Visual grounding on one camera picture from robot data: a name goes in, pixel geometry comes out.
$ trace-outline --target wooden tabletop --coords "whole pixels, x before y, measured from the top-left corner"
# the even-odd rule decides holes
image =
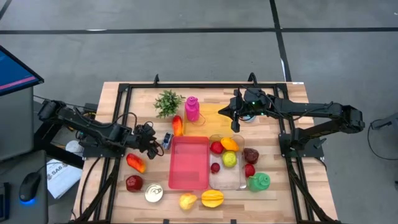
[[[118,82],[104,83],[96,115],[98,121],[110,122],[112,120],[118,85]],[[308,103],[304,84],[287,83],[287,87],[290,100]],[[156,118],[157,112],[153,106],[157,95],[163,90],[162,88],[133,89],[130,102],[130,111],[137,114],[138,123],[152,121],[156,130],[155,136],[160,141],[163,140],[166,132],[172,132],[171,118]],[[173,89],[177,94],[197,97],[200,103],[224,105],[229,104],[229,99],[233,97],[233,90],[232,88]],[[273,94],[271,89],[265,88],[263,90],[268,94]],[[125,97],[124,95],[122,98],[121,113],[124,108]],[[178,114],[183,116],[183,106],[180,107]],[[146,160],[147,171],[144,174],[139,174],[127,165],[125,158],[122,158],[112,223],[162,223],[165,218],[169,219],[171,223],[229,223],[231,219],[237,219],[238,223],[295,223],[286,163],[280,155],[277,140],[277,135],[280,133],[278,120],[258,116],[253,123],[240,122],[240,124],[241,131],[238,134],[245,139],[245,147],[257,149],[260,153],[256,171],[265,172],[271,177],[271,186],[267,190],[256,193],[248,190],[222,190],[225,200],[217,208],[204,207],[200,202],[200,195],[203,191],[193,191],[191,193],[198,196],[198,201],[191,210],[183,211],[178,205],[178,200],[181,194],[186,191],[172,190],[168,185],[170,152],[166,152],[163,157],[157,156],[155,159],[149,160],[146,154],[141,154],[138,150],[127,149],[126,153],[134,153]],[[313,126],[313,119],[302,118],[295,124],[298,128],[309,128]],[[127,125],[134,126],[133,116],[129,116]],[[95,158],[91,158],[85,162],[82,180],[86,178],[88,169],[94,160]],[[90,204],[98,192],[103,161],[104,159],[101,159],[97,163],[89,176],[83,198],[83,209]],[[327,215],[337,219],[324,166],[314,158],[304,158],[303,163],[310,193]],[[125,181],[130,175],[134,174],[144,179],[143,189],[151,183],[159,183],[164,189],[162,200],[157,203],[150,203],[145,200],[143,192],[128,192]],[[79,212],[82,185],[83,181],[80,182],[73,209],[76,214]],[[105,218],[108,194],[109,191],[104,196],[101,218]],[[303,219],[306,219],[305,204],[301,194],[298,194],[302,216]]]

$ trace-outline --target computer monitor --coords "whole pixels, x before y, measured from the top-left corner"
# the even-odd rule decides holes
[[[42,77],[0,45],[0,96],[43,82]]]

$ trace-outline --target computer mouse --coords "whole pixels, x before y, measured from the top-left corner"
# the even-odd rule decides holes
[[[26,175],[19,187],[19,199],[22,202],[28,202],[36,196],[40,180],[41,176],[38,172],[31,172]]]

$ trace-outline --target metal can lid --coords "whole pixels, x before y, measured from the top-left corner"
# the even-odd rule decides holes
[[[145,199],[148,202],[158,202],[163,196],[163,188],[160,184],[151,184],[145,191]]]

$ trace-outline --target potted plant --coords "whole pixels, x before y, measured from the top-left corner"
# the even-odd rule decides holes
[[[166,118],[170,115],[175,115],[177,109],[185,99],[182,95],[177,95],[172,90],[164,90],[163,93],[159,94],[160,98],[156,99],[154,104],[156,109],[159,109],[159,115],[157,118]]]

